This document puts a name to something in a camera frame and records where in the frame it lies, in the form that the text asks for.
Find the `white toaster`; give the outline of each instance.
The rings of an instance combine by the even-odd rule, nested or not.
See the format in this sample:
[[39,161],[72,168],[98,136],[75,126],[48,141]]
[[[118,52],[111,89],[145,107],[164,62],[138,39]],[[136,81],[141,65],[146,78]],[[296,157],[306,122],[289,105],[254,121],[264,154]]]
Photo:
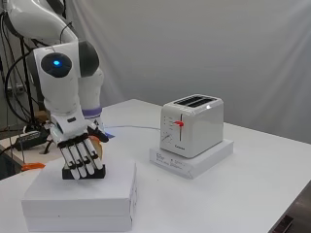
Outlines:
[[163,106],[160,147],[193,158],[224,138],[224,102],[195,94]]

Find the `robot finger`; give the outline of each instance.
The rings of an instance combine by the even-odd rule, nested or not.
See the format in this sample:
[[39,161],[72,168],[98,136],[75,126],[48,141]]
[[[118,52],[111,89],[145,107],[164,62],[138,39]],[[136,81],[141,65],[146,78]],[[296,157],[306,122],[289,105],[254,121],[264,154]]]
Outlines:
[[94,167],[93,167],[90,159],[88,158],[88,154],[86,152],[85,145],[83,143],[78,143],[76,146],[77,146],[77,149],[80,153],[82,160],[84,161],[84,164],[86,165],[86,169],[87,169],[88,173],[90,175],[93,175],[95,173]]
[[70,146],[70,147],[69,147],[69,150],[70,150],[70,152],[71,152],[73,158],[75,159],[75,162],[76,162],[76,165],[77,165],[77,168],[78,168],[78,170],[79,170],[79,172],[80,172],[81,177],[85,178],[85,177],[86,177],[86,168],[85,168],[85,164],[84,164],[84,162],[81,160],[80,155],[79,155],[79,153],[78,153],[78,151],[77,151],[76,146],[75,146],[75,145]]
[[80,174],[79,174],[79,171],[77,169],[77,165],[76,165],[73,157],[71,156],[69,149],[63,148],[60,151],[65,158],[65,161],[67,163],[67,166],[70,169],[72,176],[74,177],[75,180],[78,180],[80,178]]
[[94,161],[96,168],[98,170],[101,170],[103,168],[103,164],[101,159],[99,158],[93,144],[91,143],[90,139],[87,138],[85,139],[85,144],[86,144],[86,148],[88,149],[89,153],[90,153],[90,157],[91,159]]

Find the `table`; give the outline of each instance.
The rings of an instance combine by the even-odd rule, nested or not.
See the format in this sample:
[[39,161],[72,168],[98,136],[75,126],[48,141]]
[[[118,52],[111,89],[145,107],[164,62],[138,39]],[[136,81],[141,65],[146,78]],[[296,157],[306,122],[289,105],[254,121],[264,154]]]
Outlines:
[[[108,126],[157,128],[160,106],[130,100],[105,108],[103,120]],[[137,162],[133,233],[266,233],[311,180],[311,145],[231,124],[225,124],[225,137],[235,141],[234,154],[193,181],[149,162],[158,130],[108,131],[116,138],[104,156]],[[0,232],[27,232],[20,198],[38,173],[0,182]]]

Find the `glowing blue light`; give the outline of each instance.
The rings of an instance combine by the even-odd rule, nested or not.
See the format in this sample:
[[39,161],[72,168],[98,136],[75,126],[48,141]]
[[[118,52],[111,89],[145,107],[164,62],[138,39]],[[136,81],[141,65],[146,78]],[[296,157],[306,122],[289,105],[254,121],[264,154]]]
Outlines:
[[55,61],[53,62],[53,64],[54,64],[54,66],[60,66],[60,65],[61,65],[60,61],[57,61],[57,60],[55,60]]

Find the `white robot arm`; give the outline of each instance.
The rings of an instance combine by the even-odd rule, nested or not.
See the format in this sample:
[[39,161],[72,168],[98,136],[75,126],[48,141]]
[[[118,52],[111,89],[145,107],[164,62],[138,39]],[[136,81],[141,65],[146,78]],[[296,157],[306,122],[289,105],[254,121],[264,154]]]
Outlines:
[[61,40],[64,44],[39,48],[27,59],[33,79],[40,83],[51,112],[52,138],[73,177],[102,169],[88,135],[108,142],[100,119],[100,89],[104,81],[94,47],[79,41],[48,0],[9,0],[7,24],[31,39]]

